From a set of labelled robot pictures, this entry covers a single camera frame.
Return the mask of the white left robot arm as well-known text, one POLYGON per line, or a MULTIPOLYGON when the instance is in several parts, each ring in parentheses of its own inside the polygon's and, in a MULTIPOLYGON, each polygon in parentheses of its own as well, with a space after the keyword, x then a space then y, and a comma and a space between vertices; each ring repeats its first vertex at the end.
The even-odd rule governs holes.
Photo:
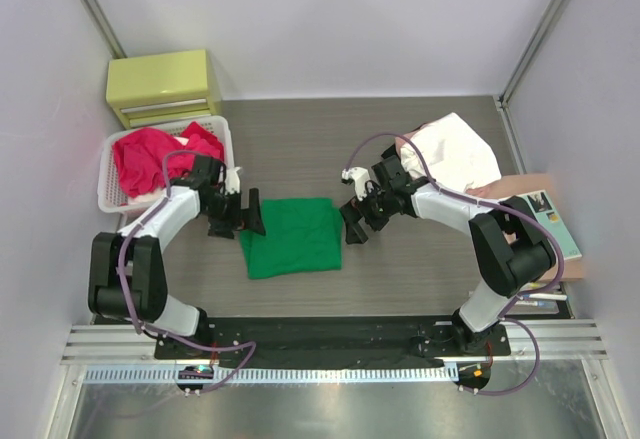
POLYGON ((181 229, 203 216, 212 237, 232 239, 248 230, 265 235, 258 189, 242 191, 237 167, 194 153, 190 170, 169 174, 161 163, 163 195, 131 224, 102 232, 92 242, 88 307, 95 315, 127 321, 138 333, 157 341, 177 342, 188 357, 213 351, 207 313, 173 297, 168 289, 163 253, 181 229))

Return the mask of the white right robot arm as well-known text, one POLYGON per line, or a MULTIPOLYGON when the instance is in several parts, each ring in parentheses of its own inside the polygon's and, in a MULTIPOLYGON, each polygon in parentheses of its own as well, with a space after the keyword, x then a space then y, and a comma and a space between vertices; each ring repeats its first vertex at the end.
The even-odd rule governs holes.
POLYGON ((348 244, 368 240, 362 223, 380 231, 396 214, 437 222, 470 238, 481 281, 451 317, 451 342, 462 354, 482 349, 523 287, 561 258, 523 198, 491 201, 450 191, 432 178, 411 177, 397 157, 372 170, 345 169, 341 180, 354 187, 354 196, 340 208, 348 244))

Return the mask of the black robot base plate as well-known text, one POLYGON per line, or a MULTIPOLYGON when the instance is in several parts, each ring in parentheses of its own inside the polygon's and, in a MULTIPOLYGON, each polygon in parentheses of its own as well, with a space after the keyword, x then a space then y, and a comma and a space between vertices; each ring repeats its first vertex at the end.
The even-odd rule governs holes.
POLYGON ((504 326, 462 347, 451 321, 442 316, 229 317, 210 319, 208 324, 215 346, 253 341, 255 357, 275 367, 289 359, 355 361, 359 352, 383 358, 394 352, 425 358, 511 354, 504 326))

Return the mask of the white plastic laundry basket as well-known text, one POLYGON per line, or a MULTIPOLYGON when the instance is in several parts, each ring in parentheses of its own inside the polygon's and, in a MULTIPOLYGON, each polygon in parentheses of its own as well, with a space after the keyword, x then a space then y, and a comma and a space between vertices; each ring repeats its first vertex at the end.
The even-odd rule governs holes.
MULTIPOLYGON (((184 120, 151 125, 152 129, 164 131, 172 136, 179 136, 191 123, 197 123, 215 135, 224 146, 224 162, 229 168, 235 166, 231 131, 228 121, 222 116, 200 116, 184 120)), ((113 158, 113 144, 136 129, 114 133, 103 145, 97 186, 98 207, 105 213, 117 213, 134 216, 144 212, 153 202, 129 204, 128 196, 121 189, 119 174, 113 158)))

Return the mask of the green t shirt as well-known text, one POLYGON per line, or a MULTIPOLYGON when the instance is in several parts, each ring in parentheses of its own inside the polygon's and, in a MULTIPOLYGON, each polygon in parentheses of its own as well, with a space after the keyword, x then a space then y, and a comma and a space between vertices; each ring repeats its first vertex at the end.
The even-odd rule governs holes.
POLYGON ((331 199, 269 199, 261 212, 266 233, 240 234, 249 279, 342 268, 343 222, 331 199))

